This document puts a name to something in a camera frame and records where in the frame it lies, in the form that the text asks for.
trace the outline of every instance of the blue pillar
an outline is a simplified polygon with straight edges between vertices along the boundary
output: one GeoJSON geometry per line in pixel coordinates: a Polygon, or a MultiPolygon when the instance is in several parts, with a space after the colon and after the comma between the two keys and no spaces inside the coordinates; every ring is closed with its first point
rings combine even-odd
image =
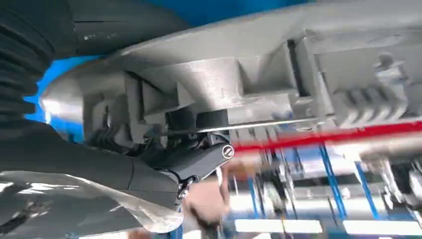
{"type": "Polygon", "coordinates": [[[332,170],[331,162],[329,160],[327,148],[325,145],[319,147],[321,153],[322,161],[324,162],[325,171],[327,173],[328,182],[330,184],[332,193],[334,195],[334,200],[337,205],[339,216],[342,220],[346,218],[346,208],[343,204],[343,199],[341,198],[340,190],[338,189],[337,180],[335,178],[334,171],[332,170]]]}
{"type": "Polygon", "coordinates": [[[372,199],[371,191],[368,188],[368,182],[366,181],[365,174],[363,173],[362,167],[359,162],[356,162],[356,169],[360,183],[362,184],[363,191],[365,192],[366,199],[368,200],[369,207],[371,208],[372,214],[375,219],[379,219],[377,208],[375,207],[374,200],[372,199]]]}
{"type": "Polygon", "coordinates": [[[259,218],[258,209],[256,207],[256,200],[255,200],[255,189],[253,188],[253,180],[251,178],[248,178],[248,185],[249,185],[249,190],[252,197],[253,212],[254,212],[255,218],[259,218]]]}

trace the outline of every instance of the fluorescent light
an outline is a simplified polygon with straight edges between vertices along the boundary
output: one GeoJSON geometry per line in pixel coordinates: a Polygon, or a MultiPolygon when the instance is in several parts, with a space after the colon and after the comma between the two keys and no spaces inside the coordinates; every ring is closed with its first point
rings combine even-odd
{"type": "Polygon", "coordinates": [[[287,233],[322,233],[321,223],[316,220],[283,220],[287,233]]]}
{"type": "Polygon", "coordinates": [[[201,230],[184,233],[182,239],[201,239],[201,230]]]}
{"type": "Polygon", "coordinates": [[[404,221],[344,221],[348,234],[422,236],[417,222],[404,221]]]}
{"type": "Polygon", "coordinates": [[[241,233],[322,233],[321,224],[316,220],[238,219],[234,224],[241,233]]]}
{"type": "Polygon", "coordinates": [[[230,194],[230,209],[234,212],[253,212],[254,205],[250,192],[241,194],[230,194]]]}
{"type": "Polygon", "coordinates": [[[237,219],[234,221],[236,231],[241,233],[282,233],[281,220],[237,219]]]}

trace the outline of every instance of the black plastic part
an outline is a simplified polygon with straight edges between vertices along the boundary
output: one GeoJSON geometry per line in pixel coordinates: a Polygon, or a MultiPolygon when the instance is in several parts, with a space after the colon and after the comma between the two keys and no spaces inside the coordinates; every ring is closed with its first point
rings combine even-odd
{"type": "Polygon", "coordinates": [[[104,54],[188,25],[173,13],[140,0],[68,0],[78,55],[104,54]]]}
{"type": "Polygon", "coordinates": [[[227,110],[204,112],[197,115],[197,128],[228,125],[227,110]]]}
{"type": "Polygon", "coordinates": [[[411,194],[412,187],[410,186],[409,173],[413,169],[411,163],[403,163],[391,165],[391,171],[394,175],[394,181],[396,181],[397,187],[403,194],[411,194]]]}
{"type": "Polygon", "coordinates": [[[169,130],[189,130],[195,125],[195,118],[190,110],[181,108],[166,114],[169,130]]]}
{"type": "Polygon", "coordinates": [[[293,74],[295,75],[296,85],[298,86],[299,95],[301,97],[310,96],[309,92],[306,91],[304,84],[303,84],[303,79],[302,79],[302,76],[301,76],[301,71],[299,69],[299,64],[298,64],[298,60],[297,60],[298,56],[296,54],[296,43],[295,43],[295,41],[294,40],[288,40],[287,41],[287,47],[289,48],[290,60],[292,62],[293,74]]]}
{"type": "Polygon", "coordinates": [[[164,160],[152,165],[154,168],[166,168],[177,173],[181,179],[197,175],[200,179],[209,176],[212,171],[227,161],[222,156],[222,148],[227,143],[218,143],[207,149],[178,148],[164,160]]]}
{"type": "Polygon", "coordinates": [[[34,106],[23,96],[36,93],[36,81],[53,59],[104,54],[186,27],[141,1],[0,1],[0,172],[71,174],[135,196],[169,193],[173,196],[162,205],[173,206],[178,189],[173,179],[139,159],[68,143],[50,126],[25,120],[34,106]]]}

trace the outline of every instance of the bolt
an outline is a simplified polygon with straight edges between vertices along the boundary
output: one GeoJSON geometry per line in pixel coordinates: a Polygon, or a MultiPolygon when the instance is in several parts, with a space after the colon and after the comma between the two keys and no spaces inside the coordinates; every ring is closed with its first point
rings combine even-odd
{"type": "Polygon", "coordinates": [[[178,199],[180,199],[180,200],[184,199],[187,195],[188,195],[188,191],[185,190],[178,196],[178,199]]]}
{"type": "Polygon", "coordinates": [[[234,156],[234,148],[233,146],[227,144],[223,147],[223,149],[221,150],[221,153],[223,155],[223,158],[231,159],[234,156]]]}

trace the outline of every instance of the metal rod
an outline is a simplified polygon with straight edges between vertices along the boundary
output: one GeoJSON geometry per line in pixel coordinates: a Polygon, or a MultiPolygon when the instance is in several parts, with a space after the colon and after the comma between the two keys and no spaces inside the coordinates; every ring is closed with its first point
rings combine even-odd
{"type": "Polygon", "coordinates": [[[366,181],[365,174],[363,173],[362,167],[360,166],[359,162],[356,162],[356,169],[357,169],[357,177],[359,177],[359,181],[362,184],[363,191],[365,192],[366,199],[368,200],[369,207],[371,208],[372,215],[376,220],[379,219],[377,208],[375,207],[374,200],[372,199],[371,191],[368,187],[368,182],[366,181]]]}
{"type": "Polygon", "coordinates": [[[333,208],[332,203],[331,203],[331,199],[328,197],[328,198],[327,198],[327,200],[328,200],[328,205],[330,206],[330,211],[331,211],[332,220],[334,221],[334,224],[335,224],[336,226],[338,226],[338,223],[337,223],[337,218],[336,218],[336,216],[335,216],[335,212],[334,212],[334,208],[333,208]]]}
{"type": "Polygon", "coordinates": [[[380,175],[384,180],[384,183],[387,186],[387,189],[390,191],[390,194],[393,194],[395,199],[399,203],[403,203],[406,200],[404,199],[403,194],[400,192],[399,187],[397,186],[396,180],[394,179],[394,174],[391,170],[391,165],[388,159],[383,158],[379,161],[380,165],[380,175]]]}
{"type": "Polygon", "coordinates": [[[305,172],[305,170],[304,170],[304,168],[303,168],[303,164],[302,164],[302,161],[301,161],[301,157],[299,156],[299,151],[298,151],[298,148],[297,147],[293,147],[292,148],[292,150],[293,150],[293,153],[295,154],[295,159],[297,160],[297,164],[298,164],[298,167],[299,167],[299,170],[297,170],[297,171],[299,171],[299,175],[301,176],[301,177],[304,177],[304,172],[305,172]]]}
{"type": "Polygon", "coordinates": [[[259,209],[261,209],[261,215],[262,215],[262,217],[265,218],[266,215],[265,215],[265,209],[264,209],[263,192],[261,190],[261,187],[260,187],[260,183],[259,182],[258,183],[255,183],[255,185],[256,185],[256,192],[258,194],[259,209]]]}
{"type": "Polygon", "coordinates": [[[292,204],[292,210],[293,210],[293,214],[295,214],[295,219],[298,219],[298,214],[296,212],[296,206],[295,206],[295,201],[296,201],[296,196],[295,196],[295,185],[293,182],[293,178],[291,175],[291,171],[290,171],[290,167],[289,167],[289,163],[287,161],[287,159],[284,156],[283,150],[279,149],[278,150],[279,154],[280,154],[280,158],[281,161],[284,165],[284,179],[286,180],[286,191],[287,191],[287,195],[289,196],[290,199],[290,203],[292,204]]]}
{"type": "MultiPolygon", "coordinates": [[[[322,120],[329,120],[333,119],[334,115],[327,115],[322,120]]],[[[230,130],[230,129],[240,129],[240,128],[252,128],[252,127],[259,127],[259,126],[270,126],[270,125],[278,125],[278,124],[286,124],[286,123],[301,123],[301,122],[310,122],[310,121],[319,121],[321,119],[317,117],[307,117],[307,118],[298,118],[298,119],[276,119],[276,120],[262,120],[262,121],[255,121],[255,122],[246,122],[246,123],[234,123],[229,124],[227,126],[221,127],[207,127],[207,128],[197,128],[192,130],[181,130],[181,131],[169,131],[165,132],[162,135],[170,135],[170,134],[189,134],[189,133],[205,133],[205,132],[213,132],[213,131],[222,131],[222,130],[230,130]]]]}
{"type": "Polygon", "coordinates": [[[221,187],[223,182],[223,172],[221,171],[220,167],[215,168],[215,174],[217,175],[218,186],[221,187]]]}
{"type": "Polygon", "coordinates": [[[234,190],[236,192],[236,195],[239,195],[239,189],[237,188],[237,180],[236,176],[233,175],[233,183],[234,183],[234,190]]]}
{"type": "Polygon", "coordinates": [[[343,199],[341,198],[341,193],[338,189],[337,180],[335,178],[334,171],[332,170],[331,162],[329,160],[328,152],[325,145],[321,145],[319,147],[319,151],[322,156],[322,161],[324,162],[325,171],[327,173],[328,182],[334,195],[335,203],[337,204],[338,213],[340,215],[340,218],[344,220],[346,219],[346,208],[343,204],[343,199]]]}

